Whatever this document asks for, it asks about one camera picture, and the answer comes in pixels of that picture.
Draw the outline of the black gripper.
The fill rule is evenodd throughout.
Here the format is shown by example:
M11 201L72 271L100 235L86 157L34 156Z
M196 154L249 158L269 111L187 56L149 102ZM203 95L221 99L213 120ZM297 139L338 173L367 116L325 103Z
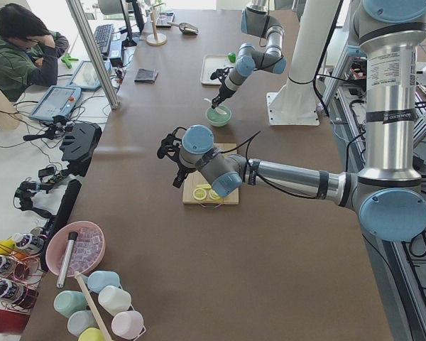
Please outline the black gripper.
M213 109L222 105L226 99L230 98L234 94L234 91L230 90L226 86L226 79L229 76L230 69L232 69L232 67L218 68L210 75L210 80L218 80L221 83L219 94L212 99Z
M180 130L187 130L185 127L178 126L171 133L169 133L160 143L160 147L157 151L157 157L163 159L167 156L170 160L174 161L178 166L178 172L173 181L173 186L180 188L184 183L187 176L196 171L196 168L192 166L184 166L180 160L181 152L181 139L176 136Z

